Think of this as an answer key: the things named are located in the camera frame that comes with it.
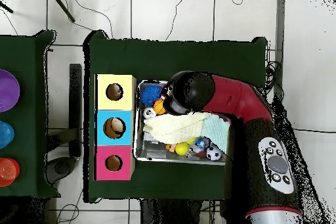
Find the green table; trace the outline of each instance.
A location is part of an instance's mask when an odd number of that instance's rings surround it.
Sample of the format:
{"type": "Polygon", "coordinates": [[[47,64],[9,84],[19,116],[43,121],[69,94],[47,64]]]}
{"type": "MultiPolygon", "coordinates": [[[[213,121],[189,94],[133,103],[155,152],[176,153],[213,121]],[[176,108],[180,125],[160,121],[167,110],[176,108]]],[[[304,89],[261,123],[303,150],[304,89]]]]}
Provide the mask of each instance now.
{"type": "Polygon", "coordinates": [[[45,67],[46,48],[54,32],[44,31],[32,37],[0,36],[0,69],[13,74],[20,84],[16,106],[0,113],[0,121],[12,125],[15,137],[0,150],[0,157],[14,158],[20,175],[8,187],[0,187],[0,196],[58,196],[45,180],[47,158],[45,67]]]}
{"type": "Polygon", "coordinates": [[[137,81],[168,80],[181,70],[208,71],[240,79],[257,87],[265,83],[263,37],[253,42],[107,40],[93,31],[85,52],[85,200],[96,198],[224,199],[225,166],[136,161],[130,181],[94,181],[95,74],[131,74],[137,81]]]}

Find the blue box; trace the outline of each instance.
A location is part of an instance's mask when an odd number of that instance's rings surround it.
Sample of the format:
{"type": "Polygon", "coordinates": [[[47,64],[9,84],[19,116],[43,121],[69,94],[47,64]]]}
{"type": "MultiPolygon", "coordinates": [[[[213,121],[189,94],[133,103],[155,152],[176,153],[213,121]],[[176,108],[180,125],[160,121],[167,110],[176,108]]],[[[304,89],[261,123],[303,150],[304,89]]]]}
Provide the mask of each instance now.
{"type": "Polygon", "coordinates": [[[98,110],[97,114],[97,146],[131,146],[133,143],[133,111],[98,110]],[[119,118],[126,125],[126,130],[120,138],[111,139],[104,133],[106,120],[119,118]]]}

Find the silver tray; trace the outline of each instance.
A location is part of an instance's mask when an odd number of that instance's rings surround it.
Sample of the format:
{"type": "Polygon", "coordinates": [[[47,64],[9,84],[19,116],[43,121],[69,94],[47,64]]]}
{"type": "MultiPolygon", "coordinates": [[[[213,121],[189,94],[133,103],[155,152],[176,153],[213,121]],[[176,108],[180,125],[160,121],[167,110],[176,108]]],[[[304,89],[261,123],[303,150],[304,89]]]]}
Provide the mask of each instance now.
{"type": "Polygon", "coordinates": [[[211,161],[207,158],[198,158],[192,156],[187,158],[186,156],[179,156],[175,152],[169,152],[165,149],[165,144],[155,140],[149,133],[143,131],[144,127],[144,104],[140,101],[140,95],[143,89],[148,85],[160,85],[164,86],[166,81],[149,81],[143,80],[137,85],[136,89],[136,111],[135,111],[135,138],[133,142],[133,154],[137,160],[152,161],[152,162],[176,162],[184,164],[206,164],[212,166],[223,166],[227,157],[222,157],[220,160],[211,161]]]}

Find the orange ball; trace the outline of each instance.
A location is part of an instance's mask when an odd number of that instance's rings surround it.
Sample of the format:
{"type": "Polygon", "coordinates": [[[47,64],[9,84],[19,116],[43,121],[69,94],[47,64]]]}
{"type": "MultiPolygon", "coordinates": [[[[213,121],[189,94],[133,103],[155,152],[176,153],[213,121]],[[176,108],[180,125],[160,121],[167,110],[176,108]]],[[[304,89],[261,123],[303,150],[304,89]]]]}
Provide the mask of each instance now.
{"type": "Polygon", "coordinates": [[[158,99],[155,103],[154,103],[154,111],[157,115],[162,115],[165,113],[165,109],[163,107],[163,100],[162,99],[158,99]]]}

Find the yellow ball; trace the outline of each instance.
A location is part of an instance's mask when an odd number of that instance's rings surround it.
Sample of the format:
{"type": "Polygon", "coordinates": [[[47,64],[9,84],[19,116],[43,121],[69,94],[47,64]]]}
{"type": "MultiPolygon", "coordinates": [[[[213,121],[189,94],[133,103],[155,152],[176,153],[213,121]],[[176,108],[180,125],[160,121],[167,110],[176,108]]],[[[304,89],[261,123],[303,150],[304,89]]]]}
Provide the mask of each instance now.
{"type": "Polygon", "coordinates": [[[182,143],[176,144],[175,152],[179,156],[185,156],[188,150],[189,150],[189,145],[187,143],[182,142],[182,143]]]}
{"type": "Polygon", "coordinates": [[[188,141],[186,141],[187,144],[191,145],[193,142],[195,142],[197,137],[193,137],[191,139],[189,139],[188,141]]]}
{"type": "Polygon", "coordinates": [[[156,112],[157,115],[162,115],[165,113],[165,109],[163,107],[163,100],[162,99],[158,99],[154,105],[154,111],[156,112]]]}

